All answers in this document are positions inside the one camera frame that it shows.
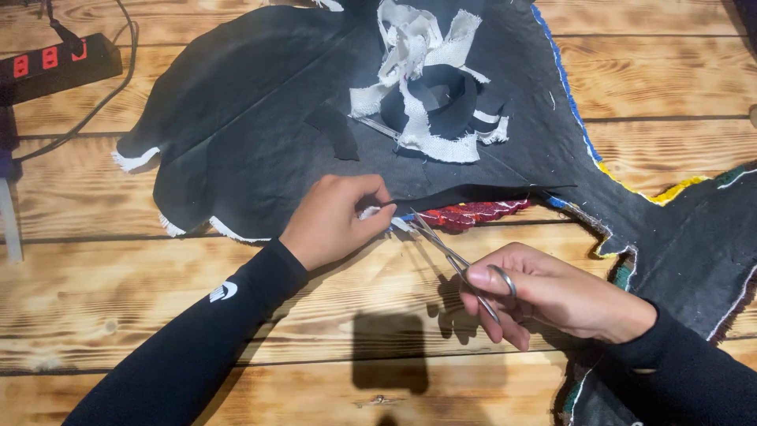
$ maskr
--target hand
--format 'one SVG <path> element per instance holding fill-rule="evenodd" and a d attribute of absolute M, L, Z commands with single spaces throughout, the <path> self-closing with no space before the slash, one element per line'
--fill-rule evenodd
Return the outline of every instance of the hand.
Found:
<path fill-rule="evenodd" d="M 487 265 L 502 268 L 515 284 L 517 299 L 502 277 Z M 576 337 L 624 343 L 649 330 L 657 311 L 601 278 L 520 243 L 510 243 L 475 264 L 467 272 L 470 283 L 483 290 L 497 312 L 497 324 L 462 284 L 460 298 L 470 315 L 478 315 L 492 342 L 503 338 L 521 351 L 531 335 L 520 323 L 534 318 Z"/>
<path fill-rule="evenodd" d="M 308 271 L 335 262 L 389 228 L 395 204 L 358 219 L 356 204 L 370 196 L 380 203 L 391 201 L 381 176 L 327 174 L 302 199 L 279 241 Z"/>

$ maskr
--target white logo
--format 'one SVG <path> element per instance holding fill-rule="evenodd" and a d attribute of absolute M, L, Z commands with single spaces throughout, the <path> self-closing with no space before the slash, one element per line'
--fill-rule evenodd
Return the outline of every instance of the white logo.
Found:
<path fill-rule="evenodd" d="M 236 294 L 236 288 L 236 284 L 230 283 L 228 281 L 219 285 L 218 288 L 210 292 L 210 303 L 213 303 L 218 299 L 226 300 L 231 298 Z"/>

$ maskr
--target power strip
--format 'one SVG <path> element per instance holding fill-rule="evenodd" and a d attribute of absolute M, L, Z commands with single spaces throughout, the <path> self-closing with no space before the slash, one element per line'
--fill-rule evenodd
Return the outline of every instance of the power strip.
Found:
<path fill-rule="evenodd" d="M 123 72 L 121 53 L 102 33 L 82 39 L 75 55 L 61 43 L 0 61 L 0 106 L 115 77 Z"/>

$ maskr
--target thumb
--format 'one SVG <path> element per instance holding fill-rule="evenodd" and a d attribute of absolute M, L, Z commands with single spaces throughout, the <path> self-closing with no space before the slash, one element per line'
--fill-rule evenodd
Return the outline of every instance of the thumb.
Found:
<path fill-rule="evenodd" d="M 518 299 L 538 305 L 543 299 L 546 284 L 545 277 L 523 274 L 512 269 L 502 268 L 516 287 Z M 511 296 L 510 286 L 492 268 L 476 264 L 468 268 L 468 281 L 474 287 L 498 296 Z"/>
<path fill-rule="evenodd" d="M 397 210 L 396 204 L 385 205 L 370 218 L 358 221 L 355 228 L 362 239 L 369 240 L 389 228 L 391 216 Z"/>

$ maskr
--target black arm sleeve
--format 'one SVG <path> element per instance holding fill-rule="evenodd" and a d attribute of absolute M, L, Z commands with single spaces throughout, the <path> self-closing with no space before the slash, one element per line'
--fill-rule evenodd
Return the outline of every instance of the black arm sleeve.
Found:
<path fill-rule="evenodd" d="M 304 283 L 306 271 L 271 241 L 236 274 L 119 363 L 64 425 L 191 424 L 260 324 Z"/>
<path fill-rule="evenodd" d="M 696 424 L 757 424 L 757 372 L 655 308 L 652 328 L 628 343 L 604 345 L 606 352 L 662 406 Z"/>

